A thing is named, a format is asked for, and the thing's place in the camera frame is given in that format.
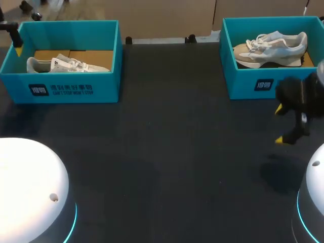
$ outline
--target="shoe box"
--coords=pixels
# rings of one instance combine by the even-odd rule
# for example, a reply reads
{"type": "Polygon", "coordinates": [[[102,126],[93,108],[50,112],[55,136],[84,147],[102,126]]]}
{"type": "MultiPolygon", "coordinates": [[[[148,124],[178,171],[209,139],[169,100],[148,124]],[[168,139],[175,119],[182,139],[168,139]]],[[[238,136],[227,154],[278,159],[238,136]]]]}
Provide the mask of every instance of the shoe box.
{"type": "Polygon", "coordinates": [[[87,64],[105,67],[109,70],[112,67],[113,51],[36,50],[34,58],[38,60],[51,60],[59,54],[87,64]]]}
{"type": "Polygon", "coordinates": [[[123,46],[118,21],[24,22],[17,55],[11,45],[0,79],[17,104],[118,102],[123,46]],[[111,72],[27,73],[29,57],[51,60],[58,54],[111,72]]]}
{"type": "Polygon", "coordinates": [[[275,98],[278,81],[288,76],[304,79],[324,59],[324,26],[318,17],[254,17],[225,18],[220,33],[220,58],[230,99],[275,98]],[[238,65],[233,47],[255,39],[260,34],[279,31],[284,35],[305,32],[307,52],[301,67],[283,67],[267,63],[261,68],[243,68],[238,65]]]}

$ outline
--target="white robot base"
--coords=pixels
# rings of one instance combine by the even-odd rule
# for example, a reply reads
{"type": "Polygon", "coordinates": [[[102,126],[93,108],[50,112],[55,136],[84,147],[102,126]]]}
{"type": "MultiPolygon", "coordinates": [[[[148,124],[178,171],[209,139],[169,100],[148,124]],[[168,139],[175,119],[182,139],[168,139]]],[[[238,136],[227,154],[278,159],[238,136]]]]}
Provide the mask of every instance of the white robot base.
{"type": "Polygon", "coordinates": [[[310,159],[292,217],[297,243],[324,242],[324,144],[310,159]]]}
{"type": "Polygon", "coordinates": [[[54,151],[28,139],[1,138],[0,185],[1,242],[70,242],[77,206],[54,151]]]}

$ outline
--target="teal box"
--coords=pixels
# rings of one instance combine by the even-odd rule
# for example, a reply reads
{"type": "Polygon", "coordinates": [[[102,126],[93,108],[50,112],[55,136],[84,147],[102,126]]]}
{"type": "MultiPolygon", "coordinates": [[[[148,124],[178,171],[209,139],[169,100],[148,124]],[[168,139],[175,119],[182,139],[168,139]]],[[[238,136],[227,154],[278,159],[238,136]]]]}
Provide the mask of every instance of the teal box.
{"type": "Polygon", "coordinates": [[[0,69],[0,79],[15,103],[118,101],[123,56],[118,21],[24,22],[19,33],[24,41],[21,56],[11,45],[0,69]],[[36,50],[113,50],[111,72],[26,73],[26,61],[36,50]]]}
{"type": "Polygon", "coordinates": [[[230,99],[275,98],[275,87],[287,76],[301,79],[316,71],[324,59],[324,26],[318,17],[225,18],[220,33],[220,57],[230,99]],[[285,35],[305,32],[308,54],[315,67],[238,69],[233,48],[259,34],[279,31],[285,35]],[[255,91],[258,82],[272,82],[268,91],[255,91]]]}

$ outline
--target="black table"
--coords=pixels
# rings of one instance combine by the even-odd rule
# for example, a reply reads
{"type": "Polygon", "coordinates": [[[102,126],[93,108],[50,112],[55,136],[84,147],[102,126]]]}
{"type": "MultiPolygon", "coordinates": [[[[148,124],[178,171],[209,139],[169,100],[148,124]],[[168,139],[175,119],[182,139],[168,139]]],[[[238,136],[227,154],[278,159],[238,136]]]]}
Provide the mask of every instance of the black table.
{"type": "Polygon", "coordinates": [[[218,44],[124,46],[117,104],[12,104],[0,135],[63,160],[79,216],[73,242],[293,243],[291,213],[324,125],[295,146],[275,100],[230,101],[218,44]]]}

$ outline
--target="white sneaker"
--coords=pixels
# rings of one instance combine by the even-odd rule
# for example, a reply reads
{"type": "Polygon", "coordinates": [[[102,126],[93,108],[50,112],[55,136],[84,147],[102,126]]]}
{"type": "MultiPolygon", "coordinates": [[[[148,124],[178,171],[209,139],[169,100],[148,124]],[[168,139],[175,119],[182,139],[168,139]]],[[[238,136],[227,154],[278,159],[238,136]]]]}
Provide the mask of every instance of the white sneaker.
{"type": "Polygon", "coordinates": [[[307,49],[307,35],[283,35],[278,31],[261,34],[256,40],[247,40],[233,48],[238,63],[249,68],[259,68],[267,62],[299,67],[307,49]]]}
{"type": "Polygon", "coordinates": [[[27,72],[110,72],[109,69],[95,65],[89,65],[73,58],[59,54],[50,61],[37,60],[33,57],[27,60],[27,72]]]}

